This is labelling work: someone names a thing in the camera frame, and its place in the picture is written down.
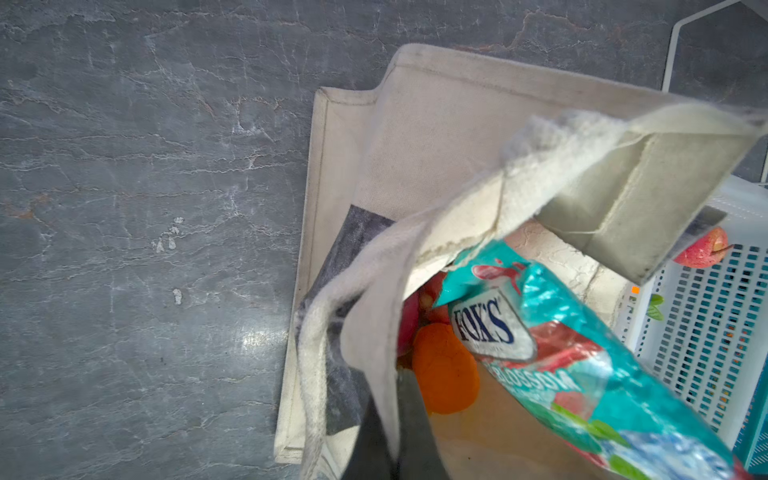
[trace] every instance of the white plastic basket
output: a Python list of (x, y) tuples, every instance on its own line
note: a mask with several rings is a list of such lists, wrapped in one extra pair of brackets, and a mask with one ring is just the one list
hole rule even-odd
[[(765, 393), (754, 395), (768, 353), (768, 190), (732, 176), (709, 205), (728, 213), (721, 226), (735, 247), (711, 268), (670, 261), (629, 286), (614, 332), (759, 472), (768, 467)], [(652, 293), (664, 298), (663, 321), (645, 315)]]

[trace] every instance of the teal plastic packaging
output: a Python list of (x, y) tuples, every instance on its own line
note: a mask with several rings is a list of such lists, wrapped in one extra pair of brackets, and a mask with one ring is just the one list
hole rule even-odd
[(444, 304), (478, 361), (590, 462), (630, 480), (751, 478), (570, 289), (503, 241), (448, 273)]

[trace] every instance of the grey patch on bag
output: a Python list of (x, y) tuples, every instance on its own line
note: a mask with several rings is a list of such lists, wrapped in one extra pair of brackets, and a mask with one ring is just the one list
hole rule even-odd
[[(363, 247), (379, 233), (395, 223), (389, 218), (369, 212), (352, 205), (349, 207), (344, 223), (328, 256), (320, 267), (315, 283), (301, 300), (296, 314), (296, 341), (298, 342), (301, 325), (306, 309), (333, 277), (347, 268)], [(366, 412), (370, 391), (365, 376), (359, 370), (350, 368), (341, 355), (340, 335), (349, 311), (357, 299), (342, 305), (328, 325), (328, 343), (326, 347), (326, 376), (328, 386), (328, 404), (326, 407), (326, 431), (334, 435), (362, 423)]]

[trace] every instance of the red apple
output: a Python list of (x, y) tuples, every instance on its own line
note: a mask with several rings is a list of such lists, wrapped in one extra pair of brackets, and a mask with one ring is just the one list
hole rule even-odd
[(451, 317), (449, 315), (447, 305), (441, 305), (432, 310), (428, 310), (426, 315), (427, 321), (430, 323), (445, 323), (446, 325), (451, 324)]
[(428, 312), (432, 309), (432, 305), (435, 304), (435, 297), (419, 289), (419, 311)]
[(683, 250), (683, 253), (674, 261), (690, 268), (707, 268), (725, 258), (731, 247), (733, 245), (728, 245), (728, 235), (725, 230), (715, 227), (696, 243)]
[(400, 330), (397, 333), (397, 356), (406, 354), (413, 345), (413, 336), (419, 328), (419, 292), (414, 292), (402, 303)]
[(446, 275), (448, 275), (446, 272), (437, 272), (432, 278), (427, 280), (427, 283), (422, 285), (420, 290), (429, 295), (434, 302), (440, 297), (440, 292), (442, 292), (442, 281), (445, 280)]

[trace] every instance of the grey marble countertop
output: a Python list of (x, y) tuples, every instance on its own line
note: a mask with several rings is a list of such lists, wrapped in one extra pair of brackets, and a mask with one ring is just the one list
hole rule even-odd
[[(271, 457), (314, 91), (414, 41), (659, 88), (712, 3), (4, 2), (0, 478), (294, 477)], [(766, 107), (767, 52), (730, 7), (684, 30), (673, 91)]]

